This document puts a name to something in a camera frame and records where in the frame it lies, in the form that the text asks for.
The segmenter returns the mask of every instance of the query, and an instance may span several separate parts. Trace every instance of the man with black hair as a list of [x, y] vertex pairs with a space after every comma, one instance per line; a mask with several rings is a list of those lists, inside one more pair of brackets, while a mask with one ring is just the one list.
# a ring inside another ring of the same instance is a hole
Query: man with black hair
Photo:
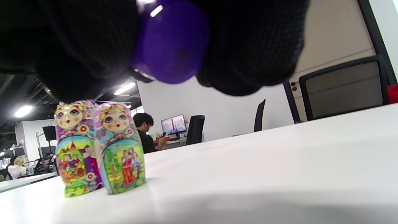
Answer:
[[166, 138], [162, 137], [153, 141], [153, 139], [146, 134], [149, 131], [149, 128], [153, 126], [153, 118], [151, 115], [147, 113], [137, 113], [134, 115], [133, 119], [138, 133], [140, 134], [144, 153], [162, 150], [164, 144], [166, 143]]

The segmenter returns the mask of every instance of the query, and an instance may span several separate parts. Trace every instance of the white shirt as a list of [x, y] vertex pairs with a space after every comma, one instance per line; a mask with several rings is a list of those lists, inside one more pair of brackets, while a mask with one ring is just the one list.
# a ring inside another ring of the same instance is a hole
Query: white shirt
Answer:
[[23, 174], [26, 174], [26, 167], [18, 165], [10, 165], [8, 167], [8, 172], [10, 173], [13, 180], [17, 179]]

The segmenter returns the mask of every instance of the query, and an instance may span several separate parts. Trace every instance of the blonde woman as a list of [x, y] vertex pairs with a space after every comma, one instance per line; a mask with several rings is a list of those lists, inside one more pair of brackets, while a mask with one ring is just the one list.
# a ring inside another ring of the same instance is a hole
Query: blonde woman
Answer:
[[25, 160], [22, 157], [15, 158], [14, 165], [8, 166], [8, 172], [13, 180], [26, 175]]

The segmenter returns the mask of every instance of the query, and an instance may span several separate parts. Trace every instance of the painted doll face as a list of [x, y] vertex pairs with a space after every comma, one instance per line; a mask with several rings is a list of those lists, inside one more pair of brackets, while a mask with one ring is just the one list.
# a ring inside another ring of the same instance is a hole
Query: painted doll face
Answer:
[[66, 104], [55, 115], [55, 120], [59, 127], [63, 128], [64, 130], [70, 130], [80, 123], [83, 117], [83, 112], [77, 107]]
[[105, 116], [102, 126], [114, 133], [121, 133], [129, 126], [127, 115], [119, 108], [113, 109]]

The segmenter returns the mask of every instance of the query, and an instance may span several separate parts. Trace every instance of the purple object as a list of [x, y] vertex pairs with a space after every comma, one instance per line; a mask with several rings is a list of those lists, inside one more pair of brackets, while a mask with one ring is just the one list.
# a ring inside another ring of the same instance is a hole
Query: purple object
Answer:
[[145, 7], [130, 65], [159, 81], [178, 84], [195, 76], [210, 40], [205, 14], [185, 0], [158, 0]]
[[102, 188], [94, 144], [94, 113], [97, 104], [81, 100], [60, 102], [55, 111], [56, 161], [65, 196], [74, 197]]

